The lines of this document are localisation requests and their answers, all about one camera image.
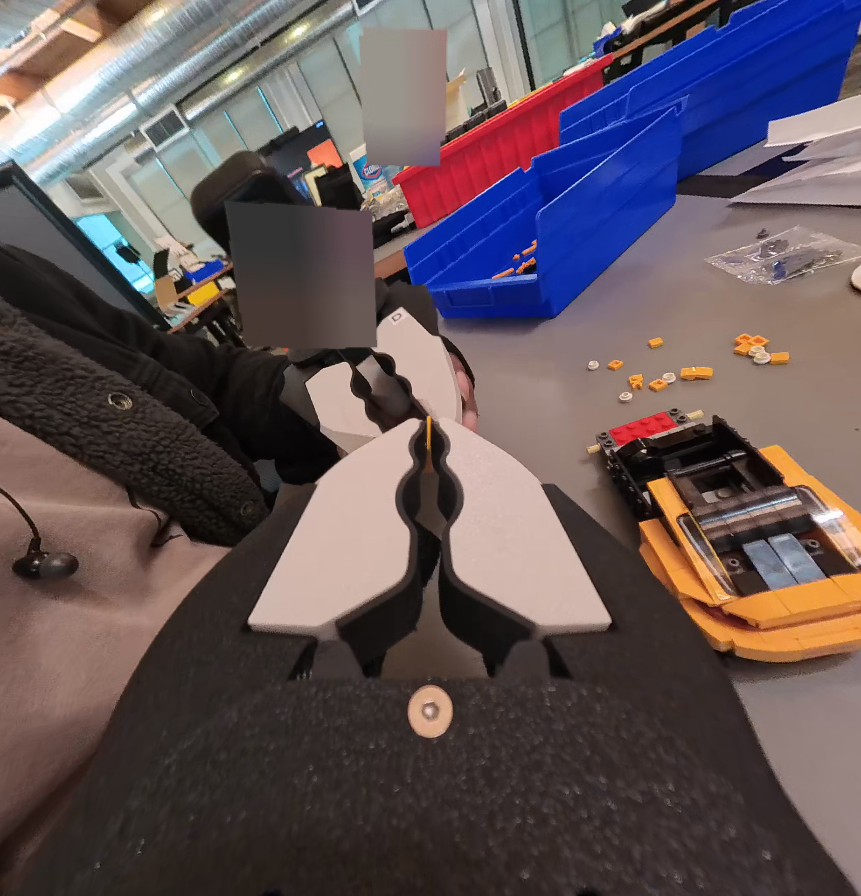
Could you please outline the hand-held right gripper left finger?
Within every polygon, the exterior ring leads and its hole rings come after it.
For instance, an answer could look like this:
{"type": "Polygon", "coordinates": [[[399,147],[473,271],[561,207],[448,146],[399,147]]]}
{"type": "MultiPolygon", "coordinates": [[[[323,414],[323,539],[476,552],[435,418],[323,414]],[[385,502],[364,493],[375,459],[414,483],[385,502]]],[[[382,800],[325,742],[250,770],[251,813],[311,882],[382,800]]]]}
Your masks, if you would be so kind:
{"type": "Polygon", "coordinates": [[[434,571],[420,521],[426,420],[406,420],[347,455],[311,491],[250,611],[253,633],[346,645],[365,678],[381,676],[414,633],[434,571]]]}

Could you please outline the person's left forearm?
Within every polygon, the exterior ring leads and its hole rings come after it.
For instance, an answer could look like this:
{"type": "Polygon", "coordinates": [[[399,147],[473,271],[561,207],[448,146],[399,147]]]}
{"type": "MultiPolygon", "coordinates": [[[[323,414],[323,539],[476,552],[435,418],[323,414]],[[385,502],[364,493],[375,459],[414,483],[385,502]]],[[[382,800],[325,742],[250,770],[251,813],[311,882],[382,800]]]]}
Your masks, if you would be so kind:
{"type": "Polygon", "coordinates": [[[294,408],[289,362],[265,351],[212,345],[136,326],[136,349],[161,369],[152,394],[259,480],[271,462],[280,480],[311,484],[339,460],[338,449],[306,410],[294,408]]]}

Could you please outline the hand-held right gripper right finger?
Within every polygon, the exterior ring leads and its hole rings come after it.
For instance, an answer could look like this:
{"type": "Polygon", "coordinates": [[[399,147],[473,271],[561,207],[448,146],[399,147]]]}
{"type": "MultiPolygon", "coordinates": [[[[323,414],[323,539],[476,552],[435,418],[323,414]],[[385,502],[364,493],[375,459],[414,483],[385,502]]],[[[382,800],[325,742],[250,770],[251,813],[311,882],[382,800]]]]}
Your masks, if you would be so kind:
{"type": "Polygon", "coordinates": [[[432,426],[441,533],[438,604],[488,672],[515,644],[606,632],[611,614],[540,480],[452,420],[432,426]]]}

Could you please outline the white wipes canister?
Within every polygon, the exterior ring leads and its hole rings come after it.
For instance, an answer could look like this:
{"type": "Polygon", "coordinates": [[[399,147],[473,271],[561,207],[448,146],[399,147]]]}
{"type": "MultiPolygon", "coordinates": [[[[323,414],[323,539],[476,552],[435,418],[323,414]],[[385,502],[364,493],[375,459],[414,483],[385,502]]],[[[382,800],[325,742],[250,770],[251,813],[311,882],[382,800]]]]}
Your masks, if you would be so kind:
{"type": "Polygon", "coordinates": [[[365,144],[351,151],[350,163],[365,201],[380,197],[391,189],[383,167],[368,161],[365,144]]]}

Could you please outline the scattered orange white lego pieces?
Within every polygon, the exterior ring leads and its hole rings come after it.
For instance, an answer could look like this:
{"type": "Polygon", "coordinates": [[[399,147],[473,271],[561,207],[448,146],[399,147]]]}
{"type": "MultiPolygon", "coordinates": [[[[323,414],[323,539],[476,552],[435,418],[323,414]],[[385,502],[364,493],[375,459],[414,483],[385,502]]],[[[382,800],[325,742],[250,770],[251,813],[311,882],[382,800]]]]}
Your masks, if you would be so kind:
{"type": "MultiPolygon", "coordinates": [[[[779,366],[791,362],[789,351],[776,350],[772,341],[760,334],[742,332],[732,342],[732,354],[742,357],[750,364],[757,366],[779,366]]],[[[647,377],[644,374],[626,373],[626,388],[618,394],[621,404],[632,401],[638,392],[648,390],[659,394],[676,383],[710,382],[715,377],[715,370],[710,365],[692,364],[682,366],[679,372],[667,371],[659,376],[647,377]]]]}

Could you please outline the silver ventilation duct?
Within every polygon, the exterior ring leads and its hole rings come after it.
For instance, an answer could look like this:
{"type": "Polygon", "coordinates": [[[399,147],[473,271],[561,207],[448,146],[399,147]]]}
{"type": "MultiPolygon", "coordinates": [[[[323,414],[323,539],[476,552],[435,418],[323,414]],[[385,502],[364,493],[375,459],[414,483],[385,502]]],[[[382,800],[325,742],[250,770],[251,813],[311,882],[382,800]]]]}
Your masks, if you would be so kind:
{"type": "Polygon", "coordinates": [[[0,165],[61,180],[283,29],[299,49],[355,16],[353,2],[153,2],[0,120],[0,165]]]}

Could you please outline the orange black lego car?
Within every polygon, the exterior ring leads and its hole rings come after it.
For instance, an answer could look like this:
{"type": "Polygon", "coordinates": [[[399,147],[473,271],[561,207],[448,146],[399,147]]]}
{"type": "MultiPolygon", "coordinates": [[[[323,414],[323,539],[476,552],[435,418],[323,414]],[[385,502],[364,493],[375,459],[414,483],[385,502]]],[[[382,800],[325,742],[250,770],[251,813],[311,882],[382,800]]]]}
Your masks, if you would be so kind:
{"type": "Polygon", "coordinates": [[[861,513],[783,447],[672,408],[599,432],[587,452],[714,650],[763,663],[861,650],[861,513]]]}

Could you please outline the lit computer monitor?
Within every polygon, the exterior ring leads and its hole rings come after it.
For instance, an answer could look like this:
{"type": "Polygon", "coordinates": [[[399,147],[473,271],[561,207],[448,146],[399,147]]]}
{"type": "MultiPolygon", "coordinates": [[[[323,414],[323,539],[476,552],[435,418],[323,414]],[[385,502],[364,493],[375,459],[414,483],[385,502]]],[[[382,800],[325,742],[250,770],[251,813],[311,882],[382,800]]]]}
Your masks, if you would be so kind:
{"type": "Polygon", "coordinates": [[[261,146],[257,153],[315,206],[321,205],[318,177],[345,165],[322,120],[302,131],[292,126],[261,146]]]}

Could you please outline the heap of orange lego parts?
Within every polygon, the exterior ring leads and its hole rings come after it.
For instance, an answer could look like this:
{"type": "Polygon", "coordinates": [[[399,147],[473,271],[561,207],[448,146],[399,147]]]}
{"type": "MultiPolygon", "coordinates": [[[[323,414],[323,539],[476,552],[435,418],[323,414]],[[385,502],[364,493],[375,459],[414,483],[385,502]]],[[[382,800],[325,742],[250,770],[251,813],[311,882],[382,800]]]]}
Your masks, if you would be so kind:
{"type": "Polygon", "coordinates": [[[492,279],[498,281],[536,276],[538,273],[537,250],[538,240],[534,238],[526,247],[515,252],[512,255],[509,266],[494,273],[492,279]]]}

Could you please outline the long blue plastic bin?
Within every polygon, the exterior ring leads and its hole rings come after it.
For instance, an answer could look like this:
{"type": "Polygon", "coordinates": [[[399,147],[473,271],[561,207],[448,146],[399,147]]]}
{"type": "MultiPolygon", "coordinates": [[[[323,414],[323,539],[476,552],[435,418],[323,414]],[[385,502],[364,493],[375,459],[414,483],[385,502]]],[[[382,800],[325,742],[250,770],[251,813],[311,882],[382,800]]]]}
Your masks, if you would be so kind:
{"type": "Polygon", "coordinates": [[[770,122],[838,98],[861,1],[757,2],[559,115],[559,144],[685,101],[678,179],[764,140],[770,122]]]}

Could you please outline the beige hooded sweatshirt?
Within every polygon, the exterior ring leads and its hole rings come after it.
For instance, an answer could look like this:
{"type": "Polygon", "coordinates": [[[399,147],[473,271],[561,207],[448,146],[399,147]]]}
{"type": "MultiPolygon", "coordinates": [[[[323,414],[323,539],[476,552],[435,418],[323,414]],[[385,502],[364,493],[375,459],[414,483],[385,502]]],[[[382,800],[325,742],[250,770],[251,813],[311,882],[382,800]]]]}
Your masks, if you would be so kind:
{"type": "Polygon", "coordinates": [[[0,496],[2,870],[35,852],[156,634],[237,544],[193,538],[126,487],[1,417],[0,486],[31,515],[45,550],[79,561],[64,581],[14,575],[30,534],[0,496]]]}

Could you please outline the dark monitor panel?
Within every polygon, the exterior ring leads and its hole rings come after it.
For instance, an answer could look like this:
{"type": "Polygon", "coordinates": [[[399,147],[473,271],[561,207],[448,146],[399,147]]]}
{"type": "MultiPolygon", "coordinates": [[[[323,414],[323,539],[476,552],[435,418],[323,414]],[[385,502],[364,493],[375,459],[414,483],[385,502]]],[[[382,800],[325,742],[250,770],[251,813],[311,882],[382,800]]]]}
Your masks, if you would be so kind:
{"type": "Polygon", "coordinates": [[[13,161],[0,164],[0,243],[54,263],[109,304],[169,330],[164,316],[13,161]]]}

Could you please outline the person's left hand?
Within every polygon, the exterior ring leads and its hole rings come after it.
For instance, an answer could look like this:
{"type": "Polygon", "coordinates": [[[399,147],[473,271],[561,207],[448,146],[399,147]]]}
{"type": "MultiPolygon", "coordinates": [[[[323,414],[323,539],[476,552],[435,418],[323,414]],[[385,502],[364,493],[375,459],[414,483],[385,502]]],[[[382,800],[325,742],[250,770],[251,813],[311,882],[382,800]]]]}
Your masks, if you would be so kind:
{"type": "Polygon", "coordinates": [[[472,432],[478,432],[479,410],[474,393],[474,384],[464,364],[458,356],[450,353],[451,363],[454,368],[458,389],[462,402],[462,426],[472,432]]]}

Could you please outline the red plastic bin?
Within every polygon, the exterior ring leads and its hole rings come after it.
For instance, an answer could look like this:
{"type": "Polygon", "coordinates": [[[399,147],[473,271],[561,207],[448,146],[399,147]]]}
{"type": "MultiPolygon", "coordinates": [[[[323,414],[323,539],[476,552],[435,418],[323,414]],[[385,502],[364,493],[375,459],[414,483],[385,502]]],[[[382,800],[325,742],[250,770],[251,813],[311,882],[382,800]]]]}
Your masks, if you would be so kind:
{"type": "Polygon", "coordinates": [[[420,230],[446,218],[559,144],[559,115],[604,85],[608,54],[528,94],[441,147],[436,167],[408,167],[394,182],[420,230]]]}

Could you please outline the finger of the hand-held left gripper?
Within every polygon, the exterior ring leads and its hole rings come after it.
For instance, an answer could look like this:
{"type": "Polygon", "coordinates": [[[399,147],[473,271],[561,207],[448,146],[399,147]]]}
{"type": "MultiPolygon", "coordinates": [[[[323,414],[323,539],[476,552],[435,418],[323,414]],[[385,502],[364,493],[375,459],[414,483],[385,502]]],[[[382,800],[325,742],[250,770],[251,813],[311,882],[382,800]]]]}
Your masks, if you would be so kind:
{"type": "Polygon", "coordinates": [[[402,385],[386,373],[377,360],[363,360],[356,365],[340,361],[313,375],[306,388],[319,420],[319,429],[344,455],[385,432],[382,426],[369,419],[363,398],[354,393],[354,372],[367,382],[374,408],[389,415],[404,412],[402,385]]]}
{"type": "Polygon", "coordinates": [[[394,427],[410,418],[463,422],[458,377],[441,338],[403,308],[378,326],[370,355],[370,420],[394,427]]]}

